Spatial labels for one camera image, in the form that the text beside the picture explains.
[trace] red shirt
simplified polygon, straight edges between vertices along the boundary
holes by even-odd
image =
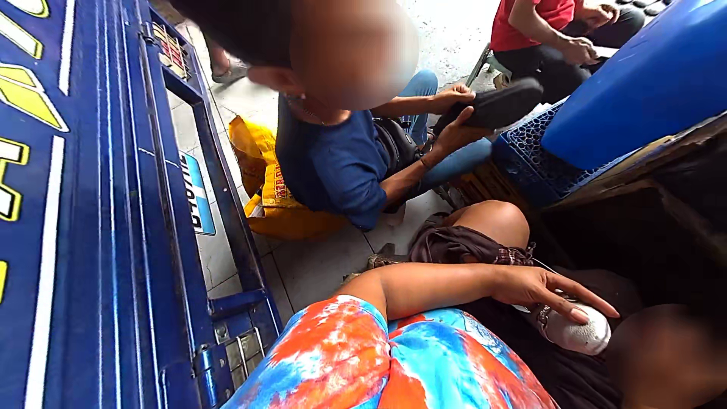
[[[551,27],[560,30],[573,21],[573,12],[576,8],[575,0],[531,0],[535,4],[535,11],[547,21]],[[533,47],[540,44],[525,37],[517,28],[512,27],[507,19],[513,10],[515,0],[501,0],[500,7],[492,23],[492,38],[490,49],[493,51],[508,51]]]

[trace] bracelet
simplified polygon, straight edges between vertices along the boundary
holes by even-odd
[[[426,169],[427,171],[429,171],[429,170],[432,170],[432,167],[431,167],[431,166],[429,166],[429,165],[427,164],[427,162],[424,162],[424,157],[423,157],[423,156],[422,156],[421,158],[419,158],[419,162],[421,162],[421,163],[422,163],[422,164],[424,165],[424,168],[425,168],[425,169]]]

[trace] metal grille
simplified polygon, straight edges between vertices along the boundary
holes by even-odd
[[[161,63],[174,71],[181,79],[188,79],[190,70],[185,57],[187,52],[180,45],[179,39],[170,36],[164,25],[152,23],[152,26],[154,36],[158,40],[162,51],[159,53]]]
[[[262,362],[265,351],[262,349],[260,331],[257,327],[225,342],[225,350],[230,363],[230,372],[235,390],[239,388],[250,373]]]

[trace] yellow plastic bag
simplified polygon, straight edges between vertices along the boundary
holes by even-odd
[[[348,223],[340,215],[313,212],[295,200],[275,155],[276,136],[268,128],[237,116],[230,122],[230,142],[250,196],[245,216],[252,231],[281,240],[302,240],[325,236]],[[265,173],[261,175],[263,162]]]

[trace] necklace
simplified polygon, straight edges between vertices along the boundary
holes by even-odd
[[[290,97],[286,97],[285,98],[285,101],[287,101],[288,106],[292,109],[293,108],[293,102],[291,101],[291,98]],[[318,115],[315,115],[313,112],[310,112],[309,110],[305,109],[305,107],[302,106],[301,104],[296,103],[295,106],[298,107],[298,109],[300,109],[301,111],[305,112],[308,116],[311,116],[316,121],[320,122],[321,125],[326,126],[326,122],[323,122],[323,120],[321,120],[320,118],[318,118]]]

